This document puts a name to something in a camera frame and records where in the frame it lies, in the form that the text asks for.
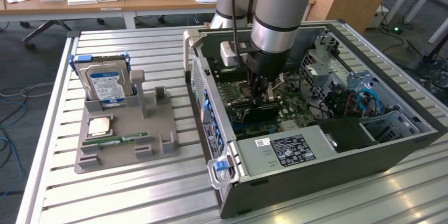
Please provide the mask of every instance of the gray floor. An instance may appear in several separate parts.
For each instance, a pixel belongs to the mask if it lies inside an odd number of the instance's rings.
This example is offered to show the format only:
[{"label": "gray floor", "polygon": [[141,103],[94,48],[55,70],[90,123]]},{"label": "gray floor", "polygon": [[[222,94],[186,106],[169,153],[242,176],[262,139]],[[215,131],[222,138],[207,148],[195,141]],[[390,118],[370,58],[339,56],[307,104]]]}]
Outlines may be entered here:
[{"label": "gray floor", "polygon": [[[385,6],[391,7],[395,0],[385,0]],[[407,5],[403,5],[399,13],[406,11]],[[427,2],[421,12],[414,18],[411,25],[413,31],[403,29],[399,37],[409,39],[422,52],[430,50],[433,45],[425,41],[435,31],[441,23],[448,17],[448,9],[437,4]],[[210,15],[198,15],[199,22],[207,22],[211,18]],[[401,15],[397,14],[395,19],[391,21],[390,26],[398,23]],[[141,19],[150,27],[159,26],[155,17],[150,19]],[[31,27],[37,27],[41,22],[30,22]],[[123,29],[123,21],[121,18],[105,19],[105,26],[99,26],[94,19],[67,21],[66,24],[74,30],[109,30]],[[165,26],[182,26],[193,25],[193,19],[190,15],[173,15],[166,16]],[[9,87],[26,87],[35,83],[50,82],[54,79],[57,73],[57,66],[59,62],[59,54],[63,48],[65,42],[65,30],[53,26],[45,31],[42,35],[31,40],[35,44],[37,50],[34,52],[26,51],[21,46],[21,39],[30,30],[18,26],[18,23],[10,23],[5,31],[0,33],[0,90]],[[377,29],[369,29],[365,31],[363,36],[377,46],[378,49],[383,49],[395,43],[397,39],[381,34]],[[387,55],[402,64],[410,64],[417,58],[414,52],[406,51],[406,45],[395,47],[387,51]],[[439,56],[448,56],[448,45],[443,47],[443,51]],[[47,91],[47,88],[38,89],[38,92]],[[7,101],[22,101],[22,97],[7,99]],[[26,175],[29,171],[31,158],[34,154],[34,148],[41,130],[41,124],[45,116],[49,96],[41,98],[29,98],[26,102],[26,114],[23,118],[11,126],[6,128],[6,133],[13,140],[17,152],[19,155],[21,165]],[[14,109],[14,105],[6,105],[0,103],[0,119],[10,113]],[[0,162],[3,160],[6,152],[0,153]],[[0,170],[0,191],[5,191],[7,187],[15,182],[17,179],[17,165],[14,160],[9,160],[7,164]],[[25,178],[15,191],[23,190]],[[0,199],[0,223],[13,223],[18,206],[21,201],[21,195],[10,195]]]}]

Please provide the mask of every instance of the gray parts tray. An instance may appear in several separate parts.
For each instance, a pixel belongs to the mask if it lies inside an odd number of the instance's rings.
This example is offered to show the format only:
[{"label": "gray parts tray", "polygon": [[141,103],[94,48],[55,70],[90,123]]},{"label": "gray parts tray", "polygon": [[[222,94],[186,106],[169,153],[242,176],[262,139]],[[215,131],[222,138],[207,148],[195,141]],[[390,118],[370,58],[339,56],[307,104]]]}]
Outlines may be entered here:
[{"label": "gray parts tray", "polygon": [[[142,94],[141,84],[135,86]],[[178,155],[174,113],[165,88],[155,87],[154,93],[126,97],[125,102],[125,106],[102,110],[98,101],[85,101],[75,173]],[[109,130],[101,137],[91,137],[89,122],[97,118],[109,119]]]}]

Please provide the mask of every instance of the aluminum slotted table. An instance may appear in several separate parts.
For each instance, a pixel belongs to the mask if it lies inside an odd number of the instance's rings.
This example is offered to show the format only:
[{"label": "aluminum slotted table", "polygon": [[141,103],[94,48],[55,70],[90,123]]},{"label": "aluminum slotted table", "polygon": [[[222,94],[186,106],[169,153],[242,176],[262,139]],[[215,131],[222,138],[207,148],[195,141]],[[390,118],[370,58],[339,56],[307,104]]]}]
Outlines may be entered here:
[{"label": "aluminum slotted table", "polygon": [[[347,25],[333,25],[448,125],[448,109],[438,100]],[[235,218],[218,218],[182,73],[182,32],[190,28],[197,27],[86,31],[66,39],[17,223],[446,222],[446,137],[381,174]],[[67,55],[125,50],[131,69],[145,71],[145,91],[163,85],[171,94],[179,155],[78,175],[73,163],[85,93],[67,67]],[[353,66],[350,52],[341,50],[339,57],[354,71],[362,70],[362,65]]]}]

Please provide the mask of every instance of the hard drive label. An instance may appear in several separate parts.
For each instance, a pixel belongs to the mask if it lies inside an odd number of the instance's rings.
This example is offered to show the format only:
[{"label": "hard drive label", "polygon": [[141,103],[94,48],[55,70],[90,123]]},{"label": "hard drive label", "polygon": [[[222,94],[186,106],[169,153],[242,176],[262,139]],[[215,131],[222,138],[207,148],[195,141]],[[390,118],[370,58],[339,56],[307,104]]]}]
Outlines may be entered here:
[{"label": "hard drive label", "polygon": [[90,74],[97,99],[103,103],[117,103],[123,100],[123,91],[117,83],[119,76],[117,72]]},{"label": "hard drive label", "polygon": [[271,140],[270,145],[282,166],[299,164],[315,159],[302,135]]}]

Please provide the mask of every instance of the office chair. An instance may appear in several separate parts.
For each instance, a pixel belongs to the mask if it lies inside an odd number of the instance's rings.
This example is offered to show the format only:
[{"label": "office chair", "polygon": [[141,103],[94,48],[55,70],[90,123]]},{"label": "office chair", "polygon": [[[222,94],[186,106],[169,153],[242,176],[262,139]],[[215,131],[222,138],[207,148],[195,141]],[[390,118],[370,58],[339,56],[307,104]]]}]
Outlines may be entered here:
[{"label": "office chair", "polygon": [[[97,18],[95,22],[99,25],[103,25],[103,20]],[[29,44],[27,41],[31,40],[38,34],[41,34],[51,25],[59,25],[66,31],[71,31],[71,29],[67,27],[67,25],[63,23],[62,20],[47,20],[45,21],[41,26],[38,26],[38,28],[35,30],[31,31],[30,34],[27,34],[27,36],[21,40],[23,43],[23,47],[27,50],[34,50],[35,49],[35,45],[34,44]],[[19,26],[23,28],[29,28],[29,23],[27,22],[19,22]]]}]

